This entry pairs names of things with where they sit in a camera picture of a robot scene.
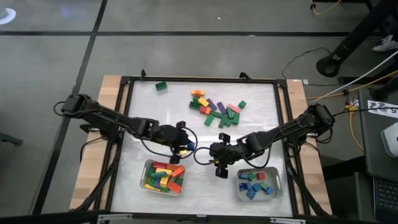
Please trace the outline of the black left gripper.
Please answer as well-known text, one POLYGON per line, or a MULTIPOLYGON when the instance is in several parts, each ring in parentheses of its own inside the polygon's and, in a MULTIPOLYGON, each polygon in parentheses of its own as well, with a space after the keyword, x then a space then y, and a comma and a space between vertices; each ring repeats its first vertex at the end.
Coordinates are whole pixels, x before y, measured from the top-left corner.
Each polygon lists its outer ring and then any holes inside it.
POLYGON ((169 124, 160 126, 160 136, 167 146, 170 147, 172 155, 170 157, 170 164, 178 164, 181 159, 188 157, 188 155, 180 155, 180 151, 184 146, 192 142, 188 138, 188 134, 185 131, 186 122, 180 121, 176 126, 169 124))

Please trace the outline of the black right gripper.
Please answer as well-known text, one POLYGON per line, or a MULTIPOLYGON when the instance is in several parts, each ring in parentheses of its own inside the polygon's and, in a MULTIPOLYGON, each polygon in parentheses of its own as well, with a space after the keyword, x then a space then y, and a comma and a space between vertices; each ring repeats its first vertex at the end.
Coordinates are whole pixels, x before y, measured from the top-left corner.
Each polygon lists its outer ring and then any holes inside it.
POLYGON ((231 145, 230 139, 230 135, 220 133, 219 140, 221 140, 221 142, 210 145, 210 162, 215 163, 215 175, 222 179, 228 178, 228 165, 233 165, 236 161, 241 159, 241 148, 238 145, 231 145))

